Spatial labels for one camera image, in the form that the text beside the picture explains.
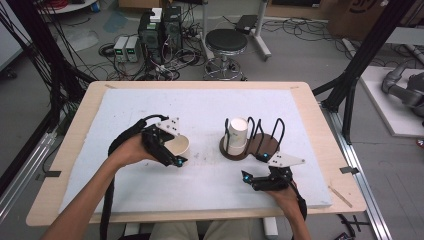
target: person's left hand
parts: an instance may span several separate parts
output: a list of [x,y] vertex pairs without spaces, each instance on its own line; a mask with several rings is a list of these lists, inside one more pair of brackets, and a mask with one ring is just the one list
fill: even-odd
[[141,134],[137,134],[125,142],[123,142],[111,155],[119,167],[139,162],[141,160],[150,159],[157,161],[151,154],[144,148],[141,142]]

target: leg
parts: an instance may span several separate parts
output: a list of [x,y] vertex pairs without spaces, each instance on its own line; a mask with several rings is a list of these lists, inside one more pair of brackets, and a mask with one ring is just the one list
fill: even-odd
[[196,222],[155,223],[150,240],[199,240]]
[[205,240],[250,240],[252,219],[213,221]]

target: stool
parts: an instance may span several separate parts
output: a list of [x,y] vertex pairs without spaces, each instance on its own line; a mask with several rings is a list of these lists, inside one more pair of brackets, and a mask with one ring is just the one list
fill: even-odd
[[219,80],[232,80],[239,76],[244,80],[240,64],[227,56],[242,53],[247,46],[247,39],[243,33],[233,29],[215,29],[206,35],[206,47],[213,53],[221,55],[209,59],[205,64],[205,75]]

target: gray floor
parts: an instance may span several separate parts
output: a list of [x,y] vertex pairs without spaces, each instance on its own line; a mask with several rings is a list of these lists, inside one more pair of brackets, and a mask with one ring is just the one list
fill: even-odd
[[[99,46],[113,42],[119,34],[136,33],[138,26],[138,22],[132,18],[136,19],[139,13],[122,13],[115,9],[114,4],[103,8],[97,14],[81,10],[60,16],[61,22],[66,24],[90,18],[90,21],[74,27],[91,29],[99,36],[97,45],[78,52],[87,65],[105,62],[97,54]],[[222,21],[224,19],[211,20],[209,26],[213,29]],[[340,75],[349,63],[345,54],[335,48],[333,41],[302,41],[282,30],[263,31],[262,36],[272,52],[267,62],[262,61],[251,39],[245,53],[234,57],[249,81],[305,81],[315,88]],[[406,59],[395,54],[390,47],[385,47],[378,57],[386,62]],[[4,172],[49,109],[48,91],[29,60],[24,56],[19,57],[12,67],[18,73],[18,78],[11,80],[2,76],[0,79],[0,173]],[[128,65],[127,69],[134,67],[137,65]],[[105,66],[104,69],[112,72],[110,67]],[[97,68],[94,74],[99,79],[106,79],[108,73],[104,69]],[[179,80],[201,80],[203,67],[185,68],[180,73]],[[322,94],[317,99],[322,100],[325,96]],[[423,150],[416,146],[415,139],[390,135],[360,84],[355,99],[352,141],[393,239],[419,239],[424,233],[424,193],[421,189],[424,180],[421,174],[424,171]],[[25,223],[41,184],[42,181],[35,179],[30,181],[0,225],[1,239],[38,239],[41,236],[44,227],[29,227]],[[365,213],[356,216],[358,221],[368,222]],[[353,221],[352,215],[346,217]],[[278,218],[278,223],[278,239],[290,239],[286,220]],[[336,215],[309,216],[307,224],[314,239],[335,239],[342,232],[347,232]],[[354,228],[358,239],[374,239],[369,226],[361,226],[361,231]],[[97,229],[97,224],[91,225],[85,239],[98,238]],[[123,229],[123,224],[113,224],[110,239],[117,239]],[[264,239],[259,221],[255,224],[254,239]]]

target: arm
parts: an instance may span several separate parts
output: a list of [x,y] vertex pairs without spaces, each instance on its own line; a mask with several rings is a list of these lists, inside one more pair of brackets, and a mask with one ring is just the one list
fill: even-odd
[[288,187],[280,191],[267,191],[271,195],[275,202],[283,210],[287,220],[289,220],[293,236],[295,240],[309,240],[311,235],[303,220],[302,213],[300,212],[299,205],[297,203],[296,193],[291,187]]
[[41,239],[82,239],[94,210],[116,172],[143,159],[154,158],[145,151],[141,144],[141,135],[138,134],[125,141],[104,161]]

